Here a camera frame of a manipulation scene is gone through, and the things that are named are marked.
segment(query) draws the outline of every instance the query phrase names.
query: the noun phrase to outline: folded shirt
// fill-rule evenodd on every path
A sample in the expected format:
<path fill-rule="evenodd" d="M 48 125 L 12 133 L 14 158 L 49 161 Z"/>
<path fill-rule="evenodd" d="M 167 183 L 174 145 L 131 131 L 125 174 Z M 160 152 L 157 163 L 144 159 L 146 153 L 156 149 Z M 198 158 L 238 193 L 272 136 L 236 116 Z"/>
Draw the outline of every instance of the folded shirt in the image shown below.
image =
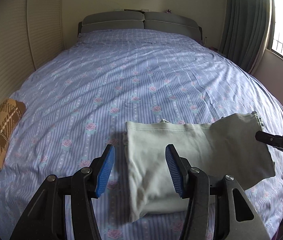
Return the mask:
<path fill-rule="evenodd" d="M 231 174 L 244 190 L 275 176 L 267 145 L 255 139 L 262 127 L 256 112 L 204 124 L 126 122 L 131 222 L 146 213 L 187 210 L 188 199 L 175 192 L 166 163 L 168 144 L 174 144 L 179 156 L 208 175 Z"/>

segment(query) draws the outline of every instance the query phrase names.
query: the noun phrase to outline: gray headboard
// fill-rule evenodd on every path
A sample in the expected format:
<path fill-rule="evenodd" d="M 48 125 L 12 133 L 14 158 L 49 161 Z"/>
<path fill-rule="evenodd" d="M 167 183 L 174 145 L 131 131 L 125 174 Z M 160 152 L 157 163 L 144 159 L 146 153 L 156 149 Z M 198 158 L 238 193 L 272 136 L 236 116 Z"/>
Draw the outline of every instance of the gray headboard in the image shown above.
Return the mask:
<path fill-rule="evenodd" d="M 202 29 L 194 20 L 168 13 L 129 10 L 103 12 L 88 15 L 78 24 L 78 33 L 116 29 L 150 29 L 182 34 L 198 43 L 203 40 Z"/>

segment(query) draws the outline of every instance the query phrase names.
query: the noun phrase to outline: blue gripper pad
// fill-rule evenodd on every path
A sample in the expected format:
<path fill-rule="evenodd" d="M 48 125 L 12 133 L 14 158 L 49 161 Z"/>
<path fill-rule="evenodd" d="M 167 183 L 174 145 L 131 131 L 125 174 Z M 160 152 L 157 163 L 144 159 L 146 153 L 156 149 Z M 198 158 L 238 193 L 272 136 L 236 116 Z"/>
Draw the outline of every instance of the blue gripper pad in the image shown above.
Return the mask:
<path fill-rule="evenodd" d="M 113 168 L 114 161 L 115 161 L 115 148 L 114 146 L 111 146 L 97 176 L 97 185 L 95 190 L 97 198 L 99 198 L 100 195 L 105 192 L 109 175 L 111 174 Z"/>
<path fill-rule="evenodd" d="M 172 183 L 174 184 L 175 191 L 179 194 L 180 197 L 182 197 L 184 195 L 182 174 L 176 163 L 176 160 L 173 157 L 169 145 L 166 146 L 165 158 L 170 172 Z"/>

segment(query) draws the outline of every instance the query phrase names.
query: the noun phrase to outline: bed sheet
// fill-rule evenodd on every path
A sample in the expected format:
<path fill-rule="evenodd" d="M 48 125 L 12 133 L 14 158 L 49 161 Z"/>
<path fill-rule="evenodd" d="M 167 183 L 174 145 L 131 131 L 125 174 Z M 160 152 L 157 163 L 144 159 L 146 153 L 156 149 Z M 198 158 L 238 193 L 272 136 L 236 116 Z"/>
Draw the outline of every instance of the bed sheet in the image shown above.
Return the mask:
<path fill-rule="evenodd" d="M 102 239 L 178 239 L 185 212 L 129 221 L 125 122 L 215 122 L 257 111 L 265 132 L 283 134 L 283 107 L 255 78 L 190 38 L 153 30 L 88 33 L 33 73 L 11 98 L 27 111 L 0 172 L 0 237 L 9 239 L 49 174 L 69 176 L 108 143 L 116 161 L 105 194 L 93 200 Z M 283 153 L 270 148 L 276 176 L 246 191 L 273 236 L 283 216 Z M 207 239 L 212 239 L 214 208 Z M 66 201 L 73 239 L 70 201 Z"/>

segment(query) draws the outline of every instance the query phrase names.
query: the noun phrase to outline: green curtain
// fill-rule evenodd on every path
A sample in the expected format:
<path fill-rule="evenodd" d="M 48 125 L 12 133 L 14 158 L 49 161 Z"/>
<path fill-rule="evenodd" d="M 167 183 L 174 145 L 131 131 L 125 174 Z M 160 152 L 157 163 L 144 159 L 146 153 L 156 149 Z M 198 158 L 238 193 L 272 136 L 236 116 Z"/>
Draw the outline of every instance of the green curtain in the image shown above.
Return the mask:
<path fill-rule="evenodd" d="M 250 71 L 269 28 L 270 0 L 227 0 L 220 52 Z"/>

